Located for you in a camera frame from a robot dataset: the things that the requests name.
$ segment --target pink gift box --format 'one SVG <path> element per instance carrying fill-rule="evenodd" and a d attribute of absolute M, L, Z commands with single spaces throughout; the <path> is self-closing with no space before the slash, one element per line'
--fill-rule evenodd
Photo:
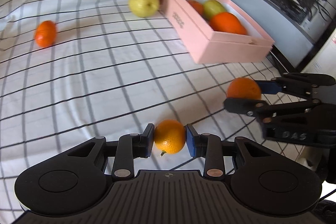
<path fill-rule="evenodd" d="M 187 0 L 163 0 L 162 7 L 197 64 L 262 61 L 274 40 L 231 0 L 217 1 L 238 17 L 248 35 L 214 31 Z"/>

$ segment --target cable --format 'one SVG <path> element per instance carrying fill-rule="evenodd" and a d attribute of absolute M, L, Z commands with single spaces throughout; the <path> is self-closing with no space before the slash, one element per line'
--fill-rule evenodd
<path fill-rule="evenodd" d="M 327 20 L 323 17 L 320 7 L 322 8 L 322 11 L 323 11 L 323 12 L 324 12 L 324 13 L 325 13 L 331 20 L 333 20 L 333 18 L 331 17 L 330 13 L 328 12 L 328 10 L 327 10 L 321 3 L 319 3 L 317 0 L 316 0 L 315 2 L 316 2 L 316 4 L 318 5 L 318 9 L 319 9 L 319 13 L 320 13 L 321 17 L 322 17 L 325 21 L 327 21 Z"/>
<path fill-rule="evenodd" d="M 320 198 L 320 199 L 319 199 L 319 202 L 322 201 L 322 200 L 324 200 L 324 199 L 326 199 L 326 198 L 328 198 L 328 197 L 330 197 L 330 196 L 331 196 L 332 194 L 334 194 L 334 193 L 336 193 L 336 189 L 333 190 L 333 191 L 331 191 L 329 194 L 323 196 L 322 198 Z"/>
<path fill-rule="evenodd" d="M 335 10 L 336 10 L 336 8 L 329 2 L 329 1 L 327 1 L 329 4 L 330 4 L 330 6 L 332 7 L 332 8 L 334 8 Z"/>

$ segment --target ribbed plastic surface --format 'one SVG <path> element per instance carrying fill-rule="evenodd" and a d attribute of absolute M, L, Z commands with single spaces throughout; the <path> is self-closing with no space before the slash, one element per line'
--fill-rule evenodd
<path fill-rule="evenodd" d="M 27 212 L 17 224 L 322 224 L 311 213 L 274 218 L 240 205 L 222 182 L 198 171 L 140 171 L 116 182 L 106 198 L 75 216 L 50 218 Z"/>

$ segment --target mandarin orange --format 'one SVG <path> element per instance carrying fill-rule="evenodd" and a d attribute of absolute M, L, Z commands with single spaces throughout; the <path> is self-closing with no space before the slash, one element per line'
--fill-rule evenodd
<path fill-rule="evenodd" d="M 261 100 L 260 87 L 250 78 L 237 78 L 233 80 L 226 94 L 228 98 Z"/>
<path fill-rule="evenodd" d="M 176 154 L 184 147 L 186 139 L 184 126 L 176 120 L 160 122 L 154 131 L 154 142 L 162 154 Z"/>
<path fill-rule="evenodd" d="M 47 20 L 37 27 L 34 39 L 40 47 L 50 47 L 55 42 L 56 34 L 56 24 L 51 20 Z"/>
<path fill-rule="evenodd" d="M 247 35 L 247 31 L 240 23 L 239 19 L 235 15 L 228 12 L 220 13 L 212 17 L 209 25 L 214 31 L 217 32 Z"/>
<path fill-rule="evenodd" d="M 203 15 L 204 8 L 202 4 L 200 4 L 196 0 L 188 0 L 188 3 L 196 10 L 197 13 Z"/>

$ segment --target circular logo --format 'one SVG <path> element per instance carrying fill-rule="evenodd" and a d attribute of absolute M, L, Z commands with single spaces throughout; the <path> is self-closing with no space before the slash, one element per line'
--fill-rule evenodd
<path fill-rule="evenodd" d="M 164 174 L 165 177 L 168 177 L 168 178 L 171 178 L 173 176 L 172 173 L 167 173 L 167 174 Z"/>

